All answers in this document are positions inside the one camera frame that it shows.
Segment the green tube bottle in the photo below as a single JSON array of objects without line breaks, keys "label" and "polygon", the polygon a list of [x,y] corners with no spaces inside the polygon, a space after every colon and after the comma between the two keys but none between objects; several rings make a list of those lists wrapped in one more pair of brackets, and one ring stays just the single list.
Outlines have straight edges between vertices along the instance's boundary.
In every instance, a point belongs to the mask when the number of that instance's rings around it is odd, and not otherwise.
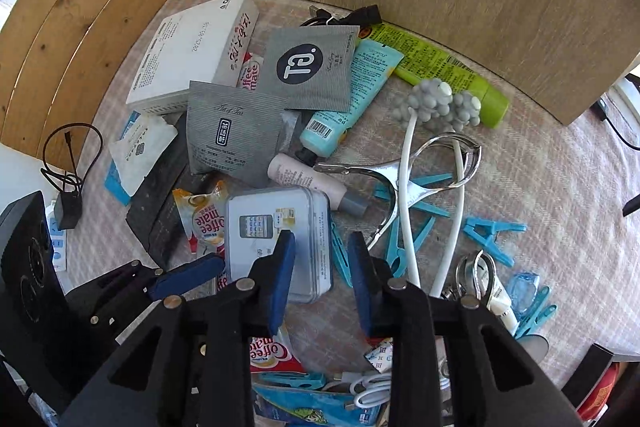
[{"label": "green tube bottle", "polygon": [[412,84],[424,79],[446,81],[452,92],[469,91],[480,100],[480,122],[495,128],[506,116],[510,102],[485,77],[473,72],[444,49],[397,26],[380,23],[360,31],[361,39],[371,39],[404,54],[396,67],[396,75]]}]

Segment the grey tea sachet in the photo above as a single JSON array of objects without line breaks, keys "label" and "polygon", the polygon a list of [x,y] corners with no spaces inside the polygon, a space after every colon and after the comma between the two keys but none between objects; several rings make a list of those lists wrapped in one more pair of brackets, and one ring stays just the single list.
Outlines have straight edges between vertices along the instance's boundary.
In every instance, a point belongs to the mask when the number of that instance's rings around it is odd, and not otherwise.
[{"label": "grey tea sachet", "polygon": [[285,134],[283,111],[274,95],[191,82],[186,110],[191,171],[217,171],[251,187],[267,186],[268,166]]}]

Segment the silver tin box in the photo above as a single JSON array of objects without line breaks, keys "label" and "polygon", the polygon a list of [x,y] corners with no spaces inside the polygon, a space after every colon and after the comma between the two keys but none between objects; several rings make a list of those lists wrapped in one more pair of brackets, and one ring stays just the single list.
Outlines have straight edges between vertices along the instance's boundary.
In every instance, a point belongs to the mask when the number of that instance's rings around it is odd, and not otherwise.
[{"label": "silver tin box", "polygon": [[247,277],[254,262],[273,253],[278,236],[295,237],[288,300],[314,303],[332,287],[331,211],[326,194],[301,186],[279,186],[234,195],[226,204],[226,277]]}]

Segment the coffee mate sachet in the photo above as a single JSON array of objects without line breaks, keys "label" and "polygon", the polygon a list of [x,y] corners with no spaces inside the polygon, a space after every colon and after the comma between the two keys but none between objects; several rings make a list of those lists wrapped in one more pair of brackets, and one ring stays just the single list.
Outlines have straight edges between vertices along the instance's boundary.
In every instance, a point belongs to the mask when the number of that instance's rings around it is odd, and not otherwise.
[{"label": "coffee mate sachet", "polygon": [[250,371],[252,373],[305,372],[294,355],[288,330],[284,325],[270,338],[254,337],[250,343]]},{"label": "coffee mate sachet", "polygon": [[226,182],[217,181],[213,191],[193,194],[183,188],[172,191],[190,253],[195,259],[213,254],[226,261],[226,202],[229,197]]}]

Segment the black sachet pack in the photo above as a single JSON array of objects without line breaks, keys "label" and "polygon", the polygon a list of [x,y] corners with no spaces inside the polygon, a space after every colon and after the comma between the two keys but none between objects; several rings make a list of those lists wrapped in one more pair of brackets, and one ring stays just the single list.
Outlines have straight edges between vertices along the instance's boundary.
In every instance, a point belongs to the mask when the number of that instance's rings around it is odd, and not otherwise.
[{"label": "black sachet pack", "polygon": [[201,194],[210,187],[207,173],[193,174],[186,145],[186,114],[175,123],[177,136],[168,145],[132,196],[126,222],[146,253],[163,270],[184,230],[172,191],[182,188]]}]

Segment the metal tongs clip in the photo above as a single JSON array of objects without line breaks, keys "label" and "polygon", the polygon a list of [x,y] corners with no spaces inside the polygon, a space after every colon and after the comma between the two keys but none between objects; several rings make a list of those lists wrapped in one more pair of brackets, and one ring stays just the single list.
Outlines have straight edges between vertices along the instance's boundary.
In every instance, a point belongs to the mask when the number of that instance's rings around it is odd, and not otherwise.
[{"label": "metal tongs clip", "polygon": [[[450,150],[454,150],[456,146],[460,148],[463,158],[463,172],[457,181],[451,182],[449,185],[427,188],[410,179],[413,165],[422,153],[434,147],[447,147],[450,148]],[[402,188],[404,188],[406,192],[406,203],[409,207],[412,207],[416,205],[417,202],[422,202],[422,200],[427,199],[427,197],[464,187],[465,184],[475,176],[478,168],[480,168],[482,155],[483,147],[480,145],[480,142],[477,142],[465,134],[445,132],[436,134],[412,152],[408,157],[406,169],[402,168],[401,159],[398,158],[375,165],[329,164],[328,162],[319,162],[319,164],[314,166],[314,170],[322,173],[344,174],[344,176],[349,176],[350,174],[368,176],[382,183],[387,188],[388,194],[390,194],[388,213],[386,218],[366,240],[367,247],[371,249],[382,239],[395,219],[399,217],[400,190]]]}]

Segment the blue cartoon card pack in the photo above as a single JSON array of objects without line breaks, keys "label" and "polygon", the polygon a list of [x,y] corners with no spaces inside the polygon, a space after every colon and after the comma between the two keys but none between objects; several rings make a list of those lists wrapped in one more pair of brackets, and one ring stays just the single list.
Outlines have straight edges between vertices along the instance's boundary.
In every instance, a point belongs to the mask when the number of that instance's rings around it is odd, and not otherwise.
[{"label": "blue cartoon card pack", "polygon": [[254,384],[256,415],[296,426],[375,426],[382,405],[357,407],[347,393]]}]

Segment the white medicine box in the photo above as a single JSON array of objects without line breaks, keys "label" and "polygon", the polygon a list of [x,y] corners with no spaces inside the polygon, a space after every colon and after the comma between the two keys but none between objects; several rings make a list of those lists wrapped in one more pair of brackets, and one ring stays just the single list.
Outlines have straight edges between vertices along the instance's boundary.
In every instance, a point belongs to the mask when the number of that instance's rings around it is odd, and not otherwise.
[{"label": "white medicine box", "polygon": [[234,87],[258,17],[253,0],[210,0],[165,17],[134,75],[127,106],[141,114],[181,113],[193,81]]}]

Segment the plaid tablecloth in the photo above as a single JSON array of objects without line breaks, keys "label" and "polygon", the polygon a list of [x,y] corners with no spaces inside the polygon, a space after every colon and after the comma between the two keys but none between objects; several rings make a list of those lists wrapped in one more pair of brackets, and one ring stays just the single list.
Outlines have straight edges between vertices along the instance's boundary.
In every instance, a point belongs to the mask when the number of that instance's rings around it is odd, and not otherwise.
[{"label": "plaid tablecloth", "polygon": [[[126,223],[127,208],[104,180],[111,164],[107,144],[122,133],[130,110],[132,77],[154,32],[166,16],[208,0],[167,0],[138,33],[119,67],[93,124],[105,148],[84,191],[79,225],[67,235],[67,275],[78,286],[131,261],[155,265]],[[254,0],[259,20],[250,50],[264,55],[274,28],[298,26],[311,2]],[[558,306],[538,332],[549,340],[542,369],[560,388],[593,343],[616,353],[639,354],[639,211],[623,218],[627,200],[639,193],[639,153],[620,143],[610,126],[590,112],[562,126],[509,83],[471,65],[508,98],[496,129],[470,132],[482,142],[482,165],[465,189],[464,215],[523,222],[524,233],[500,233],[497,242],[516,262],[550,287]],[[390,117],[390,98],[408,84],[388,80],[336,151],[337,162],[375,164],[400,153],[402,129]],[[328,295],[312,305],[289,306],[285,319],[293,352],[307,371],[335,374],[367,367],[367,343],[355,299],[334,271]]]}]

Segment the black tray box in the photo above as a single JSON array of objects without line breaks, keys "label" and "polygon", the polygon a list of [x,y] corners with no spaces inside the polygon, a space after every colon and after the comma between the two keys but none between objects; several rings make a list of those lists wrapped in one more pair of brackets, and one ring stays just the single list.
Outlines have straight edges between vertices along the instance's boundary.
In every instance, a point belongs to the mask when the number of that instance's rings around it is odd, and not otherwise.
[{"label": "black tray box", "polygon": [[612,363],[616,362],[616,354],[605,347],[593,343],[579,362],[574,373],[562,388],[562,392],[578,409],[599,384],[604,373]]}]

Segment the pink cosmetic bottle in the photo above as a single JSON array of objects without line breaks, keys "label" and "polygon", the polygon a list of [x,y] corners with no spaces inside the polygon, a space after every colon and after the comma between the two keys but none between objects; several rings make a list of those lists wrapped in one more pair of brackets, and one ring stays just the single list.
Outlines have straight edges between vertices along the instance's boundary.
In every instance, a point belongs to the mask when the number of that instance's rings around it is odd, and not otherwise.
[{"label": "pink cosmetic bottle", "polygon": [[279,153],[274,156],[267,169],[268,178],[280,185],[296,185],[326,194],[333,211],[362,217],[368,208],[368,201],[352,191],[342,181],[318,172],[297,159]]}]

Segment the blue plastic wrapped item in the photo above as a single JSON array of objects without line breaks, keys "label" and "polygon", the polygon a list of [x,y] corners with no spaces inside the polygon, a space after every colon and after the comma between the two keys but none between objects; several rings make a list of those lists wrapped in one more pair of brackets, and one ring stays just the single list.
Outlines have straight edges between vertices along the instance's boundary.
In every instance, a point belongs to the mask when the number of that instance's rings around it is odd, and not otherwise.
[{"label": "blue plastic wrapped item", "polygon": [[534,272],[520,272],[511,277],[506,291],[516,314],[524,314],[533,304],[538,293],[540,277]]}]

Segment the red drawstring bag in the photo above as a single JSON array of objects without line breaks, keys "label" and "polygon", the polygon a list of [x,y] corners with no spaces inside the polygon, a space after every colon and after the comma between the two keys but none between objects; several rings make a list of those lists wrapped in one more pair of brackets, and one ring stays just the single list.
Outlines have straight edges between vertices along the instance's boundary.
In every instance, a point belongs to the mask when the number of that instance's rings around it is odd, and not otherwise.
[{"label": "red drawstring bag", "polygon": [[590,425],[598,421],[608,409],[606,403],[616,384],[619,371],[620,365],[617,362],[612,363],[590,395],[578,407],[577,414],[584,424]]}]

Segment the grey Ta sachet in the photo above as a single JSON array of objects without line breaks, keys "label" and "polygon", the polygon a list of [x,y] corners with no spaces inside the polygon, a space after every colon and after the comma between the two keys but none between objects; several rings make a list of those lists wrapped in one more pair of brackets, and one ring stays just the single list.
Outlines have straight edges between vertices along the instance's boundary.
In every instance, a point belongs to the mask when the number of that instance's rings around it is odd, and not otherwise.
[{"label": "grey Ta sachet", "polygon": [[274,30],[256,90],[280,98],[285,108],[345,112],[359,31],[352,25]]}]

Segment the blue clothespin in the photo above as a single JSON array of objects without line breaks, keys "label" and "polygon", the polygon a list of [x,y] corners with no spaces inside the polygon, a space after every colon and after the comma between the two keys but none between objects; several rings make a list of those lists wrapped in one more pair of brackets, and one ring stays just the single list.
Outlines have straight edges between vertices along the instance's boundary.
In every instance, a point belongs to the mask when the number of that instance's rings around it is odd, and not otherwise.
[{"label": "blue clothespin", "polygon": [[466,217],[462,231],[469,239],[477,243],[485,254],[488,254],[505,267],[513,268],[515,261],[498,246],[497,236],[502,232],[526,232],[527,225],[520,222],[492,221],[477,217]]}]

